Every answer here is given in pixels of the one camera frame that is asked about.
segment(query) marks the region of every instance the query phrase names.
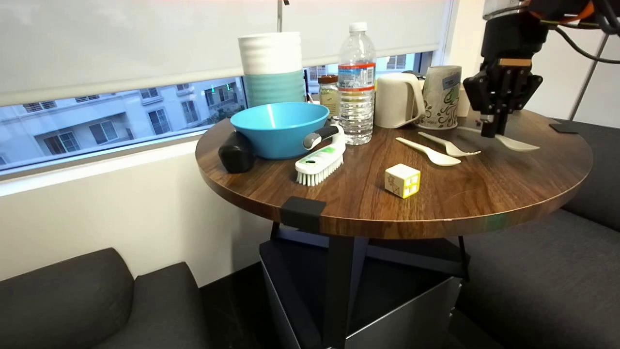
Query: white wall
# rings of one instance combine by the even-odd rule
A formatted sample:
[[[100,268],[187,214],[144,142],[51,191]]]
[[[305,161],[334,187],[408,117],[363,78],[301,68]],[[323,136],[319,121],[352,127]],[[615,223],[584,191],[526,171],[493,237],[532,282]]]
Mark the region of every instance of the white wall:
[[[483,4],[458,2],[456,35],[447,53],[448,63],[464,66],[464,74],[479,66]],[[588,64],[572,63],[578,59],[569,47],[551,43],[543,64],[538,64],[547,86],[534,107],[567,117]],[[609,57],[619,59],[619,39],[615,47]],[[598,88],[592,88],[578,121],[615,125],[613,111],[620,99],[611,86],[619,72],[598,72]],[[0,280],[106,247],[117,247],[135,274],[187,260],[200,286],[257,262],[270,223],[230,206],[204,185],[195,146],[187,142],[42,179],[0,183]]]

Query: round wooden table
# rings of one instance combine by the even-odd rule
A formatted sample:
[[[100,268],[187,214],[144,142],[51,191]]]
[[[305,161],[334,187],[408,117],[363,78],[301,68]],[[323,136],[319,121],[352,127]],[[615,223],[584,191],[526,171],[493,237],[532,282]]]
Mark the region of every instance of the round wooden table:
[[[559,134],[553,121],[534,113],[510,117],[507,136],[541,146],[512,152],[474,132],[437,132],[466,150],[481,150],[458,167],[435,167],[398,136],[441,150],[416,128],[381,130],[367,146],[350,148],[346,163],[319,187],[295,183],[295,161],[259,159],[251,173],[230,175],[218,150],[233,132],[230,121],[204,134],[197,159],[206,183],[231,204],[272,222],[284,222],[292,198],[324,204],[317,231],[336,237],[441,239],[487,233],[547,216],[565,206],[586,181],[594,156],[582,136]],[[402,200],[385,191],[385,173],[396,163],[421,171],[419,194]]]

